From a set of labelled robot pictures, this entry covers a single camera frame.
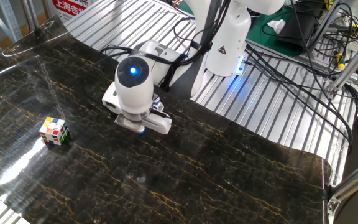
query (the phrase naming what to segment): wire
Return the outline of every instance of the wire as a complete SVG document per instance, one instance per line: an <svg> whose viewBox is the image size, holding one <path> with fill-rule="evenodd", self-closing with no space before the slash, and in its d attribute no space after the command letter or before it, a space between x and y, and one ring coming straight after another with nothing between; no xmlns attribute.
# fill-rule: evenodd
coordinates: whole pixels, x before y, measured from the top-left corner
<svg viewBox="0 0 358 224"><path fill-rule="evenodd" d="M278 77L276 77L276 75L278 75L280 78L283 78L284 80L286 80L286 83L290 83L291 85L299 88L299 90L305 92L307 95L309 95L310 97L312 97L314 100L316 100L319 104L321 104L322 106L324 106L325 108L327 108L327 110L331 111L332 113L336 114L335 111L332 111L332 108L330 108L328 105L326 105L325 103L323 103L319 98L315 97L312 93L310 93L309 91L305 90L303 87L299 86L298 84L296 84L294 81L292 81L291 79L287 78L286 76L282 75L281 73L279 73L278 71L276 71L276 69L274 69L271 65L269 65L268 62L266 62L257 52L256 50L254 50L252 47L248 47L249 50L252 51L252 53L254 53L260 61L262 61L264 64L266 64L266 66L269 67L270 70L273 71L273 73L270 70L265 69L269 74L270 77L273 78L274 80L278 81L278 82L282 82ZM263 65L249 52L246 50L246 52L250 55L250 57L252 57L252 59L254 59L255 63L257 63L259 66L263 67ZM299 102L303 103L307 108L309 108L311 111L313 111L314 113L317 114L317 116L319 116L321 119L323 119L325 122L327 122L328 124L330 124L335 130L337 130L340 134L342 134L344 136L345 139L347 139L349 141L349 138L345 135L344 132L342 132L339 128L336 127L336 125L332 124L332 122L328 121L323 115L321 115L319 112L317 112L314 108L312 108L307 102L303 101L296 93L294 93L288 86L283 85L284 88L287 89L287 91L289 91Z"/></svg>
<svg viewBox="0 0 358 224"><path fill-rule="evenodd" d="M293 3L293 0L290 0L290 1L291 1L291 5L292 5L292 7L294 8L294 11L295 11L295 5L294 5L294 3ZM340 3L340 4L338 4L338 5L345 5L345 6L347 6L347 7L349 8L349 10L350 10L349 13L350 13L350 15L351 15L351 17L352 17L352 9L350 8L350 6L349 6L348 4L346 4L346 3ZM303 46L305 47L305 49L307 49L308 46L307 46L307 44L306 44L306 42L305 42L305 38L303 37L303 33L302 33L302 29L301 29L301 24L300 24L300 22L299 22L298 14L297 14L296 12L295 12L295 19L296 19L296 23L298 24L299 33L300 33L301 38L302 38ZM352 141L353 141L352 129L349 127L349 124L348 124L348 123L346 122L346 120L342 117L342 115L338 112L337 108L334 106L334 104L331 102L331 100L329 99L329 97L327 96L327 94L324 92L323 87L321 86L320 82L319 82L318 79L317 79L316 73L315 73L314 68L313 68L313 63L312 63L312 61L311 61L310 53L309 53L308 50L306 50L306 54L307 54L307 56L308 56L308 60L309 60L309 63L310 63L311 70L312 70L312 72L313 72L312 74L313 74L313 76L314 76L314 79L316 80L316 83L318 84L319 88L321 89L323 95L324 95L324 96L327 98L327 100L328 100L328 108L327 108L327 109L331 109L331 108L329 107L330 105L334 108L334 110L335 110L335 112L336 112L336 116L339 118L339 120L341 120L341 122L342 122L342 123L345 125L345 127L346 127L346 130L347 130L347 140L349 141L349 144L352 144Z"/></svg>
<svg viewBox="0 0 358 224"><path fill-rule="evenodd" d="M182 19L180 19L174 26L173 26L173 34L176 36L176 37L178 37L179 39L182 39L182 40L189 40L189 41L191 41L191 39L186 39L186 38L183 38L183 37L181 37L181 36L179 36L178 34L177 34L177 31L176 31L176 27L181 23L181 22L183 22L183 21L188 21L188 20L194 20L195 18L194 17L187 17L187 18L182 18Z"/></svg>

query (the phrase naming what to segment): white cloth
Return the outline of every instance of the white cloth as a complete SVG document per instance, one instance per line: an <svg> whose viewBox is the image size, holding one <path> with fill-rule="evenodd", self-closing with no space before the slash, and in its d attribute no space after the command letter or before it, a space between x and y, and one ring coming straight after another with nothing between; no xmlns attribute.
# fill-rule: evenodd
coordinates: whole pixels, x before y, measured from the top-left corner
<svg viewBox="0 0 358 224"><path fill-rule="evenodd" d="M276 34L279 34L285 26L285 21L283 19L280 19L279 21L270 21L267 25L273 28Z"/></svg>

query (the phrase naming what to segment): black cable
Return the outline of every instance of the black cable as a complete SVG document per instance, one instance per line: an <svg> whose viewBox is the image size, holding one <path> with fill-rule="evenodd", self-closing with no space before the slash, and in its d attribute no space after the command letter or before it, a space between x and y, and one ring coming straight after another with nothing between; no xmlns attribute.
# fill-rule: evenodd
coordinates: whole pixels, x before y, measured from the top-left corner
<svg viewBox="0 0 358 224"><path fill-rule="evenodd" d="M181 37L181 36L179 36L178 34L177 34L177 31L176 31L176 27L181 23L181 22L183 22L183 21L187 21L187 20L194 20L195 18L193 18L193 17L187 17L187 18L182 18L182 19L180 19L174 26L173 26L173 34L176 36L176 37L178 37L179 39L182 39L182 40L189 40L189 41L191 41L191 39L186 39L186 38L183 38L183 37Z"/></svg>
<svg viewBox="0 0 358 224"><path fill-rule="evenodd" d="M276 73L276 75L279 74L278 71L276 71L276 69L274 69L271 65L269 65L268 62L266 62L257 52L256 50L254 50L252 47L248 47L249 50L252 51L252 53L254 53L260 61L262 61L264 64L266 64L266 66L269 67L269 69L273 69L272 71L274 71L273 73L270 70L266 71L270 74L271 78L273 78L274 80L278 81L278 82L282 82L278 77L276 77L274 75L274 73ZM254 59L255 63L257 63L259 66L263 67L263 65L249 52L246 50L246 52L249 54L250 57L252 57L252 59ZM300 90L304 91L306 94L308 94L310 97L312 97L314 100L316 100L318 103L320 103L321 105L323 105L325 108L327 108L327 110L331 111L332 109L327 106L325 103L323 103L319 98L315 97L312 93L310 93L309 91L306 91L304 88L302 88L301 86L299 86L298 84L296 84L294 81L292 81L291 79L287 78L284 75L280 75L280 78L283 78L284 80L287 81L287 83L290 83L291 85L299 88ZM330 124L335 130L337 130L340 134L342 134L344 136L345 139L347 139L349 141L349 138L345 135L344 132L342 132L339 128L337 128L334 124L332 124L332 122L328 121L323 115L321 115L319 112L317 112L314 108L312 108L307 102L303 101L296 93L294 93L288 86L283 85L284 88L287 89L288 92L290 92L299 102L303 103L307 108L309 108L311 111L313 111L314 113L317 114L317 116L319 116L321 119L323 119L325 122L327 122L328 124Z"/></svg>
<svg viewBox="0 0 358 224"><path fill-rule="evenodd" d="M291 5L292 7L294 8L295 10L295 5L293 3L293 0L290 0L291 1ZM338 5L345 5L349 8L350 10L350 15L352 16L352 12L351 12L351 8L348 4L346 3L340 3ZM305 49L307 49L307 44L305 42L305 38L303 37L303 33L302 33L302 29L301 29L301 24L300 24L300 21L299 21L299 18L298 18L298 14L295 12L295 19L296 19L296 23L298 24L298 28L299 28L299 32L300 32L300 35L301 35L301 38L302 38L302 42L303 42L303 45L305 47ZM349 141L349 144L352 144L352 141L353 141L353 136L352 136L352 129L349 127L349 124L346 122L346 120L342 117L342 115L339 113L339 111L337 110L337 108L335 107L335 105L331 102L331 100L329 99L329 97L327 96L327 94L324 92L323 90L323 87L321 86L320 82L318 81L318 78L316 76L316 72L314 71L314 68L313 68L313 63L311 61L311 57L310 57L310 53L308 50L306 50L306 54L308 56L308 60L309 60L309 63L310 63L310 67L311 67L311 70L313 71L313 76L314 76L314 79L316 80L316 83L318 84L319 88L321 89L323 95L327 98L328 100L328 108L327 109L331 109L329 106L331 105L334 110L336 111L337 113L337 117L339 118L339 120L341 120L341 122L345 125L346 129L347 129L347 138L348 138L348 141Z"/></svg>
<svg viewBox="0 0 358 224"><path fill-rule="evenodd" d="M284 57L276 57L274 55L270 55L270 54L266 54L264 52L261 52L260 54L263 54L263 55L266 55L266 56L269 56L269 57L272 57L272 58L276 58L276 59L280 59L280 60L285 60L287 62L291 62L291 63L295 63L297 65L300 65L302 67L304 67L308 72L311 72L311 69L310 69L310 66L309 65L305 65L301 62L298 62L298 61L295 61L295 60L290 60L290 59L287 59L287 58L284 58ZM314 69L316 71L316 74L319 75L319 76L322 76L322 77L331 77L333 75L337 75L337 74L340 74L340 72L336 72L336 73L332 73L332 74L327 74L325 73L324 71L321 71L321 70L317 70L316 68Z"/></svg>
<svg viewBox="0 0 358 224"><path fill-rule="evenodd" d="M213 26L212 34L206 39L207 40L206 43L205 44L202 43L204 45L201 45L201 47L193 56L180 62L179 66L191 64L194 61L196 61L199 57L203 56L207 51L209 51L210 44L214 39L215 35L218 33L218 30L222 26L223 20L226 17L227 10L229 9L230 6L230 2L231 2L230 0L224 0L224 2L222 3L222 7L219 10L218 18L213 22L213 24L215 25Z"/></svg>

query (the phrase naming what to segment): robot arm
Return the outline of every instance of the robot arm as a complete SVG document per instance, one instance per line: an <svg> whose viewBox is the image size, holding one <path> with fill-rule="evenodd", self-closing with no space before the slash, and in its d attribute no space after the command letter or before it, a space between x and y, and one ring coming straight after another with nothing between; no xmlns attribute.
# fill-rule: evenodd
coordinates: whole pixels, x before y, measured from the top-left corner
<svg viewBox="0 0 358 224"><path fill-rule="evenodd" d="M139 50L137 54L132 54L121 61L116 70L115 82L111 84L102 99L103 105L118 114L116 119L118 125L140 134L144 132L145 127L168 134L172 120L163 112L163 104L159 102L159 97L154 95L154 86L163 84L177 98L191 98L201 86L204 69L200 68L203 65L204 53L208 51L207 47L210 46L214 35L216 35L215 42L218 40L218 44L214 43L213 47L220 45L220 41L226 42L225 37L229 39L227 34L231 36L236 32L241 35L235 35L235 39L240 38L238 41L242 45L248 29L240 32L233 29L233 26L230 26L233 23L232 19L238 19L239 13L243 11L248 13L245 7L247 4L255 6L256 11L273 12L280 4L277 2L283 4L284 0L241 0L233 1L232 5L230 0L186 0L186 2L196 19L196 35L193 41L200 47L192 45L188 58L183 59L174 50L149 40L137 46ZM216 32L219 28L216 19L222 26L219 32ZM226 55L233 57L238 52L241 50L231 54L228 52ZM173 65L177 65L177 68L170 74Z"/></svg>

